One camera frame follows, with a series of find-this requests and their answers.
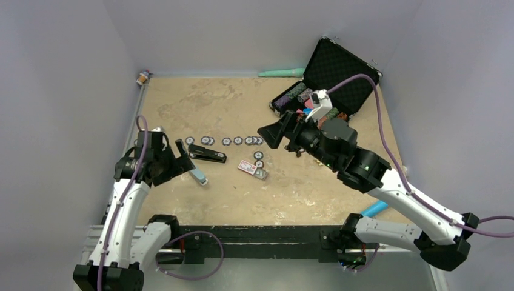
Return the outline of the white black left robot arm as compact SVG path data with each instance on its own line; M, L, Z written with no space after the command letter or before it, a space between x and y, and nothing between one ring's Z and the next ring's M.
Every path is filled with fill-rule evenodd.
M195 169L182 140L175 156L162 127L139 131L135 145L116 163L112 200L99 239L73 280L79 290L142 290L144 272L159 249L179 244L173 215L154 215L136 236L141 207L152 187Z

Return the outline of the black stapler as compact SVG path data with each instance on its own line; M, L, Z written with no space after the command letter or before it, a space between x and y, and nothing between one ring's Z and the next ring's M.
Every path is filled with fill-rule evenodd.
M200 145L190 144L188 146L189 156L191 159L198 159L201 161L226 163L227 155L222 152L207 149Z

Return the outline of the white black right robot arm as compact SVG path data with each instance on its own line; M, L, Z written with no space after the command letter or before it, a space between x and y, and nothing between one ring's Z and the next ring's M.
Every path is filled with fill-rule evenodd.
M408 218L407 224L350 214L328 240L341 250L372 243L417 253L428 264L455 270L468 257L468 241L479 219L454 212L428 198L407 182L378 154L357 145L358 133L340 118L318 127L302 113L288 111L279 121L260 127L258 135L271 149L288 139L287 151L304 150L322 162L347 187L372 196Z

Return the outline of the light blue stapler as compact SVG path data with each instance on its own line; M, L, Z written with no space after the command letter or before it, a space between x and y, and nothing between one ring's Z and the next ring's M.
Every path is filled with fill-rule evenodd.
M200 169L193 169L193 170L189 171L189 174L201 186L205 186L209 182L205 173L203 171L201 171Z

